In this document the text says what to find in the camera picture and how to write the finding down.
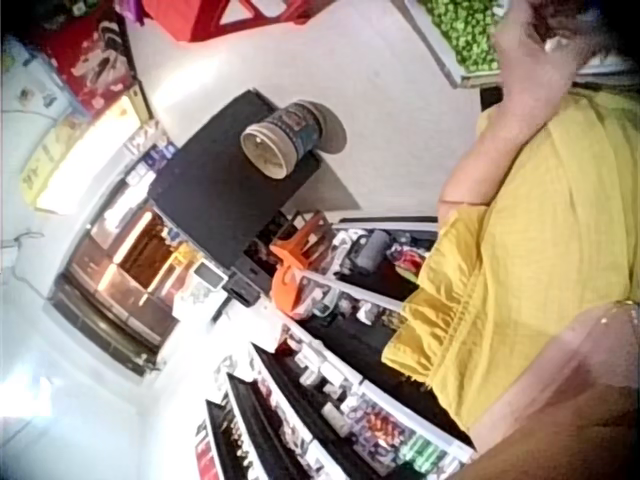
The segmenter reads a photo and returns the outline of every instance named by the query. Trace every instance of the woman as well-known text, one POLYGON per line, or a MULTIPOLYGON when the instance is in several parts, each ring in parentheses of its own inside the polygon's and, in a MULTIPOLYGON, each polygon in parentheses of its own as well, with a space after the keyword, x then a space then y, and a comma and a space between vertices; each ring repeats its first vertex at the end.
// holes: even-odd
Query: woman
POLYGON ((640 297, 638 103, 567 95, 598 41, 546 52, 533 3, 512 2, 496 32, 504 100, 444 186, 440 238, 383 354, 430 385, 480 451, 603 377, 637 386, 626 357, 604 371, 594 359, 637 354, 631 308, 607 319, 640 297))

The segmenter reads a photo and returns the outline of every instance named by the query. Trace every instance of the orange chair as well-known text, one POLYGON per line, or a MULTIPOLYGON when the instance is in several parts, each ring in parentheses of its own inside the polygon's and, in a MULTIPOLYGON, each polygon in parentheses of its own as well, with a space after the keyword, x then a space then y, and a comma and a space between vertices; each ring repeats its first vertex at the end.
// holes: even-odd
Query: orange chair
POLYGON ((269 248, 282 259, 284 265, 309 270, 313 264, 322 260, 333 237, 327 217, 318 212, 293 237, 274 240, 269 248))

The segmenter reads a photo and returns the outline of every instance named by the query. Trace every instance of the white wall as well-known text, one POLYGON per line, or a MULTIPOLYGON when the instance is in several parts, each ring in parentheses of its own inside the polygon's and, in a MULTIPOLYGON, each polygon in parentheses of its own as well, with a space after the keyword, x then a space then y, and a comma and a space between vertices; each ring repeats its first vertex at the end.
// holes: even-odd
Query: white wall
MULTIPOLYGON (((279 105, 303 98, 332 109, 348 143, 325 158, 367 213, 434 214, 474 136, 477 90, 449 86, 389 0, 338 0, 303 27, 199 44, 179 44, 154 22, 129 34, 152 108, 178 144, 250 88, 279 105)), ((316 208, 339 193, 334 177, 311 180, 316 208)))
MULTIPOLYGON (((36 418, 3 448, 4 473, 15 480, 136 480, 139 417, 117 375, 14 300, 5 293, 0 382, 17 373, 48 378, 52 415, 36 418)), ((23 424, 5 420, 2 441, 23 424)))

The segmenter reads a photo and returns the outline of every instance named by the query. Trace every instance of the store shelf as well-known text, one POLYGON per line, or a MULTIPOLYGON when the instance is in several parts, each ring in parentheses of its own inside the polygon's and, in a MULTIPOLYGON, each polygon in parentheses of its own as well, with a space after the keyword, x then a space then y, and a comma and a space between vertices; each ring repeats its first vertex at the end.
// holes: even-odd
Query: store shelf
POLYGON ((438 427, 416 415, 371 382, 365 380, 362 385, 360 385, 359 392, 374 400, 402 424, 419 433, 443 450, 446 450, 447 453, 455 456, 461 462, 469 463, 472 455, 475 453, 471 447, 456 440, 438 427))
POLYGON ((243 443, 247 447, 247 450, 251 455, 251 460, 254 462, 253 465, 258 472, 258 478, 260 480, 269 480, 269 476, 267 475, 267 472, 262 465, 261 458, 258 456, 251 435, 247 430, 247 425, 244 422, 242 410, 240 409, 240 406, 238 405, 238 402, 236 400, 237 393, 235 389, 232 388, 232 381, 232 375, 227 374, 227 393, 229 395, 229 402, 231 403, 231 408, 233 409, 233 413, 236 417, 236 420, 238 421, 238 426, 240 427, 240 432, 242 433, 243 443))
POLYGON ((224 407, 205 400, 207 415, 205 415, 209 441, 216 462, 219 480, 234 480, 242 478, 244 470, 236 455, 231 440, 223 433, 222 418, 224 407))
POLYGON ((289 421, 296 428, 296 430, 298 431, 302 439, 306 443, 311 443, 313 441, 313 435, 311 435, 311 432, 309 431, 307 426, 300 419, 296 411, 291 407, 291 404, 289 403, 287 398, 282 394, 282 390, 280 390, 280 387, 278 387, 278 384, 271 376, 271 372, 269 371, 267 366, 264 364, 264 361, 262 360, 261 355, 259 355, 258 350, 262 350, 262 349, 252 344, 251 354, 255 359, 256 364, 259 366, 260 374, 269 385, 269 388, 271 389, 271 394, 276 399, 277 404, 280 406, 280 408, 282 408, 282 410, 284 411, 289 421))
POLYGON ((280 310, 275 307, 270 307, 271 313, 276 315, 282 323, 284 323, 293 334, 298 337, 302 342, 312 348, 315 352, 321 355, 327 362, 329 362, 336 370, 338 370, 352 385, 356 386, 362 383, 364 378, 360 373, 351 368, 339 357, 329 351, 324 344, 317 340, 313 335, 307 332, 298 322, 292 320, 280 310))
POLYGON ((437 222, 338 222, 334 230, 387 230, 401 232, 438 232, 437 222))
POLYGON ((231 374, 227 381, 229 399, 259 478, 309 478, 268 418, 275 412, 270 411, 257 385, 231 374))
POLYGON ((300 274, 323 285, 337 288, 338 290, 348 293, 349 295, 352 295, 360 300, 365 300, 367 302, 380 305, 381 307, 384 307, 388 310, 402 313, 402 302, 394 300, 393 298, 374 293, 364 288, 356 287, 355 285, 351 285, 350 283, 342 282, 335 278, 330 278, 322 274, 312 272, 310 270, 300 270, 300 274))
POLYGON ((348 440, 340 437, 333 427, 323 418, 311 402, 305 398, 302 385, 293 382, 278 365, 275 355, 255 347, 256 355, 270 371, 271 378, 283 397, 288 399, 290 408, 299 418, 303 418, 306 427, 316 439, 320 458, 328 462, 325 468, 335 473, 335 478, 379 478, 379 475, 351 448, 348 440))

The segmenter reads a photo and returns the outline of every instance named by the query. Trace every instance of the skin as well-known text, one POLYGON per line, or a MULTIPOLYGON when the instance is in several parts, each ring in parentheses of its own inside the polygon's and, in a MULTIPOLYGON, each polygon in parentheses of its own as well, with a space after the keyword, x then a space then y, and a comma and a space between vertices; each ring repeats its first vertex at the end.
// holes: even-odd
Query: skin
POLYGON ((442 227, 462 205, 489 205, 520 149, 556 114, 578 70, 601 39, 577 35, 546 52, 534 29, 541 0, 514 0, 494 36, 504 100, 458 162, 438 201, 442 227))

